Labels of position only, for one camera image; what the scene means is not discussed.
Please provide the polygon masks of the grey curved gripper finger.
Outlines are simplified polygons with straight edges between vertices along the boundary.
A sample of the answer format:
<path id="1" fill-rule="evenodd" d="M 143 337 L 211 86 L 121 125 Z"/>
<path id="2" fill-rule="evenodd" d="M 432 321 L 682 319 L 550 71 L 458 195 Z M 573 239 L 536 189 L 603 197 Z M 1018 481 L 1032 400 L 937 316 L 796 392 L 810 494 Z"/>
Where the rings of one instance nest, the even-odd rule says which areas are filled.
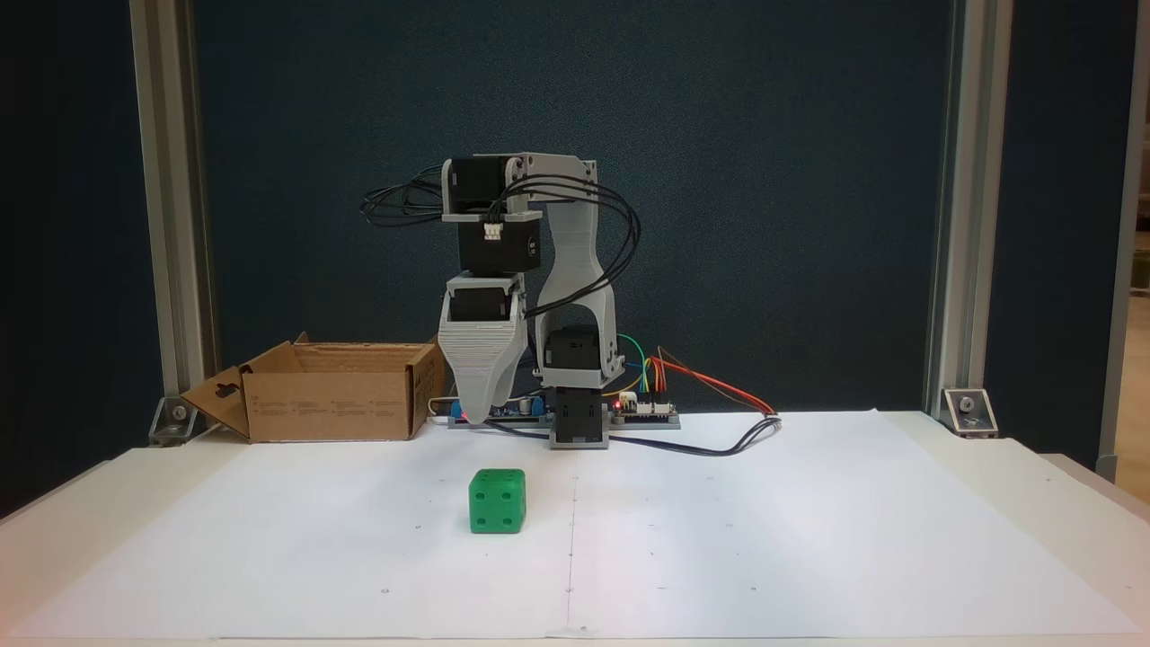
<path id="1" fill-rule="evenodd" d="M 492 344 L 498 339 L 497 329 L 524 324 L 523 321 L 469 321 L 448 323 L 442 321 L 438 342 L 448 367 L 457 378 L 457 396 L 463 416 L 473 425 L 483 425 L 485 395 L 491 364 L 494 355 Z"/>

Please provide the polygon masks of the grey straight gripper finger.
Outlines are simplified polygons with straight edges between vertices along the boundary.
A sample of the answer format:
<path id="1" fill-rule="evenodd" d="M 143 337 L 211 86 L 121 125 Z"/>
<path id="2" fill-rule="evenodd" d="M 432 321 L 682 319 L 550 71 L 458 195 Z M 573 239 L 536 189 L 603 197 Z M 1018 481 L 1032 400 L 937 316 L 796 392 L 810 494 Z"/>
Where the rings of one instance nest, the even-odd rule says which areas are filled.
<path id="1" fill-rule="evenodd" d="M 514 323 L 513 326 L 497 329 L 497 333 L 498 339 L 492 344 L 494 355 L 486 386 L 485 417 L 492 408 L 500 408 L 509 400 L 518 364 L 528 344 L 528 324 Z"/>

